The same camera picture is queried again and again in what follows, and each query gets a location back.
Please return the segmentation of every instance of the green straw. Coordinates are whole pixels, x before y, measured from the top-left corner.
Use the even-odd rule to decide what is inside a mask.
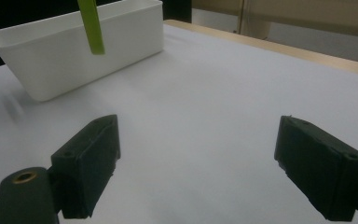
[[[86,29],[89,48],[93,54],[104,54],[103,35],[95,0],[77,0]]]

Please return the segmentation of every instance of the white table surface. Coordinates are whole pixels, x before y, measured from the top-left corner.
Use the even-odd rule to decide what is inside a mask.
[[[358,75],[164,32],[161,53],[45,103],[0,66],[0,181],[117,114],[122,159],[93,217],[61,223],[329,223],[273,159],[278,126],[293,115],[358,149]]]

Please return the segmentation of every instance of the white plastic basket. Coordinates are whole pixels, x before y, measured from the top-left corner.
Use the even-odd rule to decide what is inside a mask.
[[[46,101],[163,49],[162,3],[98,7],[104,55],[93,55],[80,12],[0,30],[0,57],[36,101]]]

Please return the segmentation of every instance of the wooden table edge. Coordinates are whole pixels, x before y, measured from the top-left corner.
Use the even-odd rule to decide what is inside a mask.
[[[285,45],[281,45],[281,44],[277,44],[277,43],[268,42],[266,40],[251,38],[249,36],[232,34],[229,32],[219,31],[219,30],[215,30],[212,28],[208,28],[208,27],[204,27],[204,26],[200,26],[200,25],[196,25],[196,24],[192,24],[192,23],[182,22],[182,21],[166,20],[166,21],[164,21],[164,23],[167,25],[170,25],[170,26],[177,27],[177,28],[182,28],[182,29],[198,32],[198,33],[205,34],[205,35],[211,35],[211,36],[227,39],[227,40],[230,40],[233,42],[246,44],[246,45],[257,47],[260,49],[271,50],[271,51],[286,54],[286,55],[289,55],[292,57],[308,60],[308,61],[315,62],[315,63],[324,64],[324,65],[331,66],[331,67],[334,67],[337,69],[346,70],[346,71],[350,71],[350,72],[358,74],[358,62],[356,62],[356,61],[351,61],[348,59],[342,59],[342,58],[338,58],[338,57],[334,57],[334,56],[330,56],[330,55],[325,55],[325,54],[310,51],[310,50],[289,47],[289,46],[285,46]]]

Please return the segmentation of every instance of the plastic container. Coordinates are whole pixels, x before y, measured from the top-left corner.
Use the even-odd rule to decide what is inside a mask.
[[[162,3],[98,7],[104,55],[90,51],[80,12],[0,30],[0,56],[36,101],[46,101],[163,49]]]

